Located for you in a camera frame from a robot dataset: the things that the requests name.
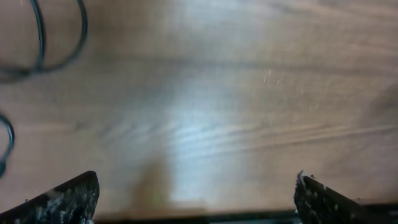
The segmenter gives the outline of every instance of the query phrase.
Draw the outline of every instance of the black plastic part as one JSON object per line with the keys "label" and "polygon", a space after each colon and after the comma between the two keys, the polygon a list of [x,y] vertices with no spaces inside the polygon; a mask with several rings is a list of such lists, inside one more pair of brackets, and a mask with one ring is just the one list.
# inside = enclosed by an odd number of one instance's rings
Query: black plastic part
{"label": "black plastic part", "polygon": [[88,171],[0,214],[0,223],[90,223],[99,196],[96,173]]}

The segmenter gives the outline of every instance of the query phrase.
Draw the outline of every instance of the black cable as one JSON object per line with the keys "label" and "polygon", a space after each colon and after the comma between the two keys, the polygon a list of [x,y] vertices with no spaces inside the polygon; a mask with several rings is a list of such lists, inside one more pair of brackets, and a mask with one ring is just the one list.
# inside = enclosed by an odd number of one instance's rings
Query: black cable
{"label": "black cable", "polygon": [[7,159],[10,156],[12,149],[14,148],[15,133],[14,133],[14,128],[12,127],[11,122],[1,113],[0,113],[0,122],[2,122],[6,126],[8,136],[9,136],[7,150],[5,151],[5,153],[2,155],[2,157],[0,159],[0,178],[1,178],[2,175],[4,174],[4,172],[6,171]]}
{"label": "black cable", "polygon": [[[42,11],[40,10],[39,4],[37,0],[30,0],[30,3],[32,4],[35,16],[36,16],[36,22],[37,22],[37,33],[39,35],[39,54],[37,56],[37,60],[35,65],[32,68],[13,68],[13,67],[3,67],[0,66],[0,72],[6,74],[6,79],[0,80],[0,82],[14,82],[18,81],[22,78],[29,77],[30,75],[36,74],[36,73],[47,73],[47,72],[53,72],[58,69],[61,69],[65,66],[67,66],[73,59],[75,59],[78,54],[81,52],[86,39],[87,39],[87,29],[88,29],[88,21],[87,21],[87,13],[85,6],[83,4],[82,0],[76,0],[80,13],[81,13],[81,34],[80,34],[80,40],[78,45],[75,47],[73,52],[61,63],[49,66],[47,68],[44,67],[44,55],[45,55],[45,44],[46,44],[46,36],[45,36],[45,27],[43,23],[43,15]],[[0,113],[0,122],[2,122],[8,131],[9,135],[9,144],[7,147],[7,150],[5,153],[0,157],[0,178],[4,174],[4,171],[6,170],[6,162],[7,159],[14,148],[14,140],[15,140],[15,134],[14,134],[14,128],[12,127],[11,122],[3,115]]]}
{"label": "black cable", "polygon": [[62,61],[59,64],[45,68],[44,55],[45,55],[46,35],[45,35],[45,26],[43,23],[43,15],[37,0],[30,0],[30,3],[33,7],[36,16],[37,33],[39,35],[39,54],[37,56],[36,63],[32,68],[15,68],[15,67],[0,66],[0,72],[7,75],[6,79],[0,80],[0,82],[14,82],[36,73],[47,73],[47,72],[56,71],[58,69],[67,66],[72,60],[74,60],[79,55],[87,39],[88,19],[87,19],[86,8],[83,4],[83,1],[82,0],[76,0],[76,1],[79,5],[80,14],[81,14],[81,34],[80,34],[79,43],[77,44],[73,52],[64,61]]}

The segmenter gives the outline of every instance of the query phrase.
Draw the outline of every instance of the wooden table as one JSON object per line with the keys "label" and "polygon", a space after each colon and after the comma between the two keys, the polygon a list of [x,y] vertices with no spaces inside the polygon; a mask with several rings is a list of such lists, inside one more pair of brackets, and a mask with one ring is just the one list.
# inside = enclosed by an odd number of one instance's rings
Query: wooden table
{"label": "wooden table", "polygon": [[[302,169],[349,198],[398,196],[393,0],[85,0],[66,69],[0,86],[17,143],[0,211],[86,170],[97,217],[294,208]],[[47,63],[80,33],[40,0]],[[0,61],[32,65],[28,0],[0,2]]]}

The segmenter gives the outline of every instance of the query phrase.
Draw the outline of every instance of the wood grain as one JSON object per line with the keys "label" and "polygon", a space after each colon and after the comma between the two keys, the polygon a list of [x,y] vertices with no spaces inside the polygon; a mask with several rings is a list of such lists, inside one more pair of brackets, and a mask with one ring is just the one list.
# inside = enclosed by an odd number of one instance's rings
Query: wood grain
{"label": "wood grain", "polygon": [[[17,133],[0,211],[86,170],[97,217],[290,209],[302,169],[350,198],[398,197],[395,1],[85,4],[75,63],[0,86]],[[80,15],[74,1],[40,5],[51,64]],[[0,11],[0,61],[31,65],[29,1]]]}

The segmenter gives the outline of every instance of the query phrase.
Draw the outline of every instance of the wooden surface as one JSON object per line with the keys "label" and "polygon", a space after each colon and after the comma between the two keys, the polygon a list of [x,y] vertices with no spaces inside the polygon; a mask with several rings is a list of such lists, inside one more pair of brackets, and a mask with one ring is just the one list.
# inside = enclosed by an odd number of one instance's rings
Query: wooden surface
{"label": "wooden surface", "polygon": [[[47,63],[76,44],[75,1],[40,0]],[[17,144],[0,211],[86,170],[96,216],[293,208],[307,174],[398,197],[398,4],[391,0],[86,0],[68,68],[0,86]],[[0,2],[0,61],[37,52],[28,0]]]}

